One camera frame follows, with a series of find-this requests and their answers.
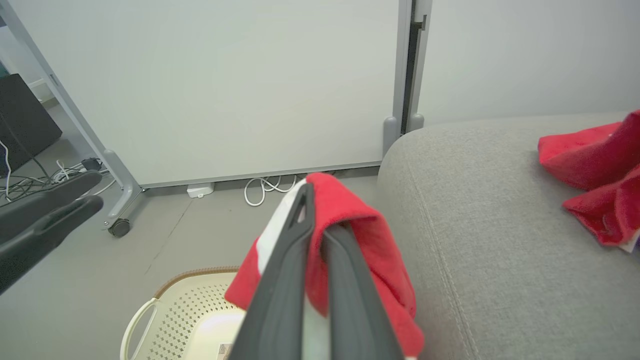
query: basket rim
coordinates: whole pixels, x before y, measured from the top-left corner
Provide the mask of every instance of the basket rim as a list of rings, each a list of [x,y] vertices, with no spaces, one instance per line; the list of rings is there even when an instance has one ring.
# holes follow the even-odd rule
[[[164,294],[164,292],[168,288],[173,286],[176,282],[187,279],[188,277],[238,272],[239,269],[240,269],[240,266],[218,266],[214,268],[201,268],[201,269],[183,272],[182,274],[174,276],[173,278],[171,278],[171,280],[167,281],[164,285],[162,285],[160,289],[156,291],[156,293],[154,294],[154,298],[160,299],[160,296],[162,296],[162,294]]]

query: basket handle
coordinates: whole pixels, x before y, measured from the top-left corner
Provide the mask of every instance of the basket handle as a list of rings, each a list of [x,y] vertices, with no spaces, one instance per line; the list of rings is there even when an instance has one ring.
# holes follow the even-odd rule
[[[155,305],[157,301],[158,299],[151,298],[151,300],[147,301],[144,305],[142,305],[138,309],[136,314],[133,316],[133,318],[131,318],[131,321],[127,325],[127,330],[125,330],[124,336],[122,336],[122,344],[120,344],[120,360],[134,360],[138,355],[138,351],[140,350],[140,345],[142,345],[142,341],[145,339],[145,336],[147,335],[147,331],[149,331],[149,327],[151,326],[151,322],[153,321],[156,315],[156,311],[157,311],[156,307],[154,307],[154,313],[151,315],[151,319],[147,324],[147,328],[145,329],[145,332],[142,334],[142,337],[140,338],[140,342],[136,347],[136,351],[133,353],[133,356],[131,356],[131,358],[129,359],[127,356],[129,354],[129,342],[131,341],[131,335],[133,335],[133,330],[138,325],[140,318],[142,318],[142,316],[147,312],[147,310],[149,310],[150,307]]]

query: laundry basket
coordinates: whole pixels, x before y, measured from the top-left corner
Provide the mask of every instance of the laundry basket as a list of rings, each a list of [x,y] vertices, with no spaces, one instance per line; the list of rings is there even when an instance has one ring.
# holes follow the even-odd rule
[[[120,346],[120,360],[224,360],[242,324],[244,310],[224,298],[238,267],[206,268],[166,283],[133,316]],[[143,315],[151,319],[132,355],[132,334]]]

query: fabric upholstery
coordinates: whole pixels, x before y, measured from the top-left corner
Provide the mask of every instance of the fabric upholstery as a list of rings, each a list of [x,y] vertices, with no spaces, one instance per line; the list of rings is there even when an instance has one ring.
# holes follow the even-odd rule
[[[538,163],[538,138],[626,112],[425,127],[387,152],[386,216],[417,298],[420,359],[635,359],[640,265],[604,248]]]

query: red towel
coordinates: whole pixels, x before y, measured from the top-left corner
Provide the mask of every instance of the red towel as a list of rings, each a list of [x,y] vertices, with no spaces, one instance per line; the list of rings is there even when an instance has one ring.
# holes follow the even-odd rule
[[[601,244],[633,249],[640,236],[640,110],[623,122],[544,136],[538,151],[553,176],[590,190],[563,206]]]
[[[291,204],[304,183],[305,181],[301,181],[296,184],[294,190],[285,196],[264,232],[253,243],[225,294],[229,302],[243,309],[248,308]],[[387,222],[379,212],[364,204],[332,176],[311,174],[307,176],[306,183],[314,185],[316,204],[316,228],[309,246],[305,276],[306,294],[313,308],[326,317],[327,266],[319,252],[323,232],[332,224],[348,220],[364,259],[369,264],[371,277],[405,356],[418,356],[424,339],[413,321],[416,311],[415,293]]]

